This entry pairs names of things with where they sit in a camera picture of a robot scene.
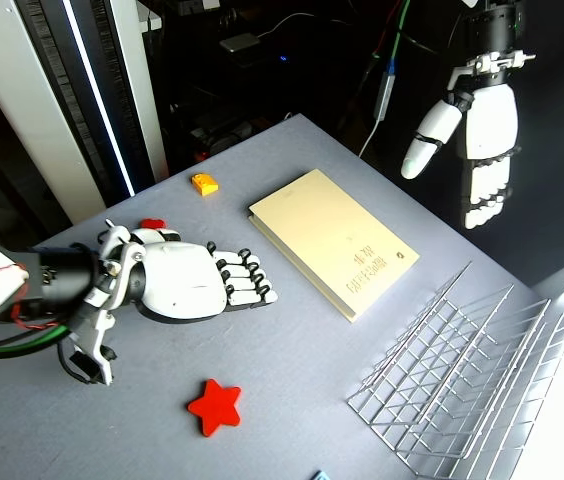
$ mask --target beige book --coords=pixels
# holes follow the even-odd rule
[[[351,322],[419,258],[320,170],[249,208],[253,224]]]

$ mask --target red star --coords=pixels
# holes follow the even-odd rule
[[[235,402],[240,396],[240,387],[222,388],[210,378],[206,381],[204,395],[189,403],[188,410],[202,418],[202,434],[210,437],[220,425],[237,427],[240,416],[235,409]]]

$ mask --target green wire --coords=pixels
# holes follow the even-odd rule
[[[393,52],[391,53],[391,60],[395,60],[395,56],[398,53],[398,45],[400,45],[400,32],[402,31],[402,27],[404,26],[404,19],[406,18],[406,11],[409,9],[409,5],[411,5],[411,0],[406,0],[404,2],[404,7],[402,8],[402,15],[400,16],[400,23],[398,24],[398,33],[395,36],[395,42],[393,43]]]
[[[48,342],[66,332],[66,327],[59,326],[54,328],[48,333],[45,333],[41,337],[36,338],[35,340],[31,340],[30,342],[22,343],[20,345],[14,345],[12,347],[0,347],[0,353],[10,353],[10,352],[19,352],[21,350],[26,350],[31,347],[37,347],[38,345]]]

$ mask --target robotic hand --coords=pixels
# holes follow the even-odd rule
[[[107,225],[97,256],[79,244],[28,253],[0,247],[0,316],[10,311],[10,320],[29,330],[0,341],[0,347],[54,327],[30,343],[44,348],[68,338],[74,347],[71,361],[88,380],[69,373],[85,383],[109,385],[116,356],[102,342],[115,324],[112,312],[121,306],[133,302],[151,319],[191,323],[277,300],[260,260],[248,249],[222,252],[213,242],[206,247],[181,242],[173,230],[130,232],[109,220]],[[54,315],[51,322],[30,321],[49,315]],[[41,349],[18,347],[23,346],[1,347],[0,358]]]
[[[453,69],[445,98],[425,116],[402,165],[404,178],[417,177],[466,116],[460,142],[460,156],[467,160],[466,228],[482,225],[502,211],[510,159],[519,151],[515,96],[506,82],[511,69],[535,58],[514,48],[521,20],[519,2],[484,0],[482,11],[466,19],[472,57]]]

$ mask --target gray table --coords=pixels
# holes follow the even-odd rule
[[[320,168],[420,253],[416,265],[351,325],[250,224],[247,207]],[[203,198],[190,177],[211,173]],[[280,300],[213,321],[170,326],[117,312],[106,344],[111,387],[65,375],[49,349],[0,361],[0,479],[412,478],[345,403],[363,372],[452,274],[472,260],[471,291],[509,273],[302,116],[296,116],[52,238],[95,246],[104,218],[161,217],[185,241],[262,259]],[[536,301],[520,285],[511,308]],[[243,389],[242,425],[199,433],[185,405],[207,378]]]

